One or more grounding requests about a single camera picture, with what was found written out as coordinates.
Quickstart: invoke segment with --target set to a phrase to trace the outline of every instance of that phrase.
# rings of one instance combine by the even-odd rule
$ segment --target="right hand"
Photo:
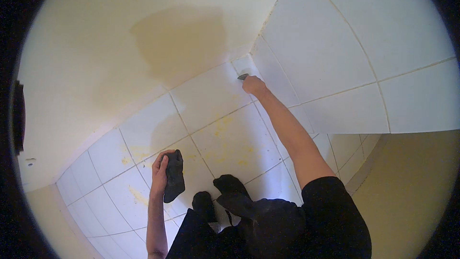
[[[243,81],[243,90],[246,93],[253,94],[256,97],[263,95],[268,89],[259,77],[247,76]]]

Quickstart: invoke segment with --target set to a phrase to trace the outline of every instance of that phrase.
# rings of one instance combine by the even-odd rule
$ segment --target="left hand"
[[[165,150],[158,154],[155,162],[152,165],[152,187],[150,188],[150,196],[156,197],[161,196],[165,193],[166,187],[166,167],[168,166],[168,156],[164,156],[167,153],[174,153],[175,150]]]

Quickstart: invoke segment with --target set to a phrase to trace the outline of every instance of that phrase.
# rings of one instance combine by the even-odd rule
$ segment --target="left arm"
[[[168,157],[166,153],[175,150],[161,152],[152,165],[152,187],[149,196],[149,217],[147,221],[147,253],[148,259],[164,259],[168,254],[168,243],[163,215],[163,196],[166,186],[166,167]]]

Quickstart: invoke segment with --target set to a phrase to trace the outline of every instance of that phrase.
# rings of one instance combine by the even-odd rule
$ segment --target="hand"
[[[243,90],[256,97],[264,95],[268,90],[265,83],[257,76],[247,76],[243,81]]]
[[[168,156],[164,156],[167,153],[174,153],[175,150],[165,150],[161,152],[155,159],[152,165],[152,187],[150,188],[150,197],[161,196],[165,193],[166,187],[166,167],[168,166]]]

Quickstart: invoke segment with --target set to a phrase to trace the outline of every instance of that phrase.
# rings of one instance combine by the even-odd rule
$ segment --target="right arm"
[[[243,81],[243,89],[256,96],[266,110],[276,134],[294,163],[301,189],[315,179],[335,176],[307,131],[263,81],[256,76],[248,76]]]

